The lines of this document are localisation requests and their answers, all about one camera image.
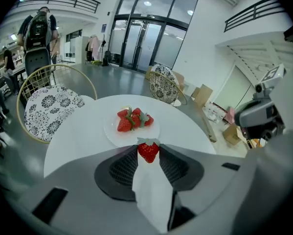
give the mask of white plate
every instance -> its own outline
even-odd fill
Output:
[[[112,116],[107,117],[103,124],[107,138],[118,147],[134,145],[137,143],[138,137],[146,139],[158,139],[160,133],[158,118],[152,115],[152,113],[149,114],[154,119],[154,122],[151,126],[137,128],[134,131],[119,132],[117,131],[117,127],[120,122],[120,117],[117,116],[117,111],[113,112]]]

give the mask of black and white cushion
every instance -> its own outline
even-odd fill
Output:
[[[62,122],[82,106],[84,101],[76,92],[57,85],[46,86],[29,98],[24,123],[33,136],[51,141]]]
[[[170,81],[175,83],[176,86],[179,87],[179,82],[177,80],[177,77],[165,65],[154,65],[151,71],[155,71],[164,75]],[[150,80],[150,85],[151,85],[151,93],[153,97],[158,100],[164,101],[168,104],[171,104],[174,101],[176,101],[176,99],[179,96],[179,90],[171,83],[168,83],[166,79],[162,77],[159,77],[159,78],[153,77],[153,79]]]

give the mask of hanging clothes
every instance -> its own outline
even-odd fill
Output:
[[[96,35],[92,35],[89,39],[88,51],[91,51],[91,46],[92,46],[94,37],[96,37]]]
[[[92,52],[89,50],[89,46],[90,46],[90,40],[88,41],[88,44],[86,46],[85,51],[87,52],[87,61],[93,61],[92,60]]]
[[[99,59],[99,48],[100,48],[100,41],[98,40],[97,36],[93,36],[90,38],[90,47],[92,52],[92,57],[94,60]]]

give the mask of gray floor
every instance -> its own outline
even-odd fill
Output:
[[[144,79],[144,74],[113,66],[97,67],[87,64],[75,67],[84,72],[95,85],[98,98],[119,94],[152,97],[149,81]],[[76,89],[82,90],[84,85],[81,83],[75,86],[78,87]],[[10,114],[3,124],[6,132],[0,135],[7,143],[2,150],[4,159],[0,159],[0,183],[10,189],[6,194],[13,198],[18,198],[26,189],[43,179],[47,150],[46,144],[34,141],[22,130],[17,119],[16,101],[17,97],[14,95],[6,100]],[[178,109],[193,119],[206,133],[195,107],[194,102],[188,98],[188,105]]]

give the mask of strawberry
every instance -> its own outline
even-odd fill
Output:
[[[141,115],[141,110],[140,108],[135,108],[133,111],[132,111],[132,114],[135,114],[135,115]]]
[[[154,122],[154,119],[150,115],[147,114],[147,116],[149,120],[144,123],[144,126],[150,126]]]
[[[132,114],[132,120],[135,123],[133,128],[139,128],[141,125],[141,120],[139,115]]]
[[[132,109],[129,108],[127,111],[128,112],[127,112],[126,116],[121,117],[120,122],[117,127],[117,131],[127,132],[130,130],[133,130],[133,126],[135,125],[135,123],[131,118]]]
[[[157,139],[137,138],[137,150],[142,158],[149,164],[152,163],[159,152],[159,141]]]
[[[128,110],[127,109],[122,110],[122,111],[120,111],[120,112],[117,113],[118,117],[120,117],[120,118],[125,117],[127,114],[128,114]]]
[[[131,122],[126,117],[122,117],[118,124],[117,131],[127,132],[130,131],[131,128]]]

